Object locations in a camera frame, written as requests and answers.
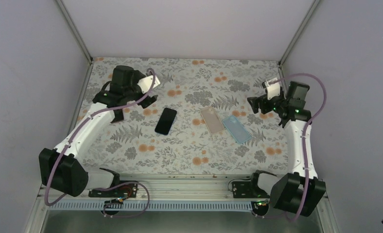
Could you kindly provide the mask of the phone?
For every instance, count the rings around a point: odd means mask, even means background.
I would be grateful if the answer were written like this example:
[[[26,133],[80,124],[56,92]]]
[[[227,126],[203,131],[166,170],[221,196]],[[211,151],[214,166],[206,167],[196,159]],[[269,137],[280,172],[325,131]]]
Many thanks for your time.
[[[175,121],[176,115],[176,110],[164,108],[155,127],[155,132],[162,135],[168,135]]]

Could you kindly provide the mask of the light blue phone case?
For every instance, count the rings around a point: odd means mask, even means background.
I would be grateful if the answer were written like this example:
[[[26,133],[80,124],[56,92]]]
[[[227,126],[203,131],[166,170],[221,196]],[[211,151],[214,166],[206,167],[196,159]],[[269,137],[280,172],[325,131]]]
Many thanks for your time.
[[[224,118],[222,123],[238,144],[243,144],[251,139],[250,133],[235,116],[231,115]]]

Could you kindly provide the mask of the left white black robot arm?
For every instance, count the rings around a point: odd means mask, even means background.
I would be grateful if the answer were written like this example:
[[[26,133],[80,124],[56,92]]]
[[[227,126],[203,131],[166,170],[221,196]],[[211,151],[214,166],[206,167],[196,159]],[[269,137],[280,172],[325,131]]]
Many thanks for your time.
[[[83,157],[106,126],[124,120],[125,108],[152,105],[157,96],[151,91],[159,85],[152,68],[142,73],[129,66],[116,66],[112,79],[94,96],[88,112],[69,135],[53,149],[40,152],[42,184],[73,197],[99,188],[110,197],[117,195],[121,189],[119,175],[108,168],[86,168]]]

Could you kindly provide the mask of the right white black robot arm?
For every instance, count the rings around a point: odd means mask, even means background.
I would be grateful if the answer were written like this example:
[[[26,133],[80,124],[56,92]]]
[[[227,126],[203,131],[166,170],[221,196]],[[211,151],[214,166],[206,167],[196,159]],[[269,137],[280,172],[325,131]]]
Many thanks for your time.
[[[312,113],[304,108],[310,89],[307,84],[290,82],[285,93],[277,81],[262,84],[266,93],[250,97],[254,113],[275,112],[283,128],[288,149],[288,171],[277,175],[256,170],[250,177],[249,193],[256,198],[268,198],[273,208],[296,217],[310,216],[326,192],[326,184],[318,178],[311,152]]]

